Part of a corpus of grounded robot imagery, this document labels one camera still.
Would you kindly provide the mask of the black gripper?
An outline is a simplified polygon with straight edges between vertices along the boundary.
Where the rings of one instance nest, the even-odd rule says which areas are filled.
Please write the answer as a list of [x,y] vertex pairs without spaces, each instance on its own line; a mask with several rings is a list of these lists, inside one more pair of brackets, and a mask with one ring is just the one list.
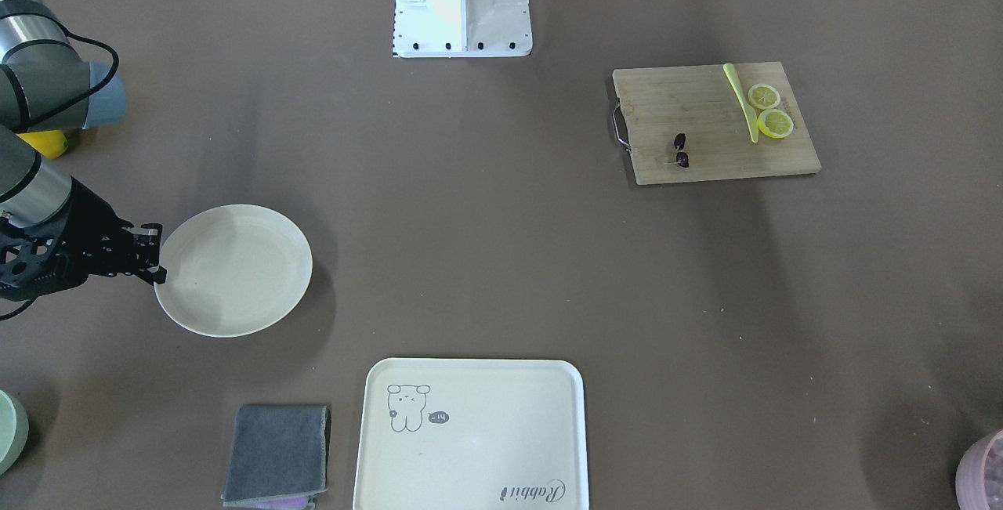
[[151,286],[166,282],[166,269],[136,261],[158,258],[164,225],[132,226],[75,180],[67,204],[35,226],[2,220],[1,296],[11,302],[77,288],[90,275],[136,276]]

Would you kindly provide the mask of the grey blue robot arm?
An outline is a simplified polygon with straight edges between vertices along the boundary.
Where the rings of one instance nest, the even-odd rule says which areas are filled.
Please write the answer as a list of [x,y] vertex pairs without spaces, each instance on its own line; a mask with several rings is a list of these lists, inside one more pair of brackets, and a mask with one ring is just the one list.
[[42,0],[1,0],[2,297],[28,304],[91,275],[166,281],[162,225],[135,226],[23,139],[120,121],[118,54],[69,31]]

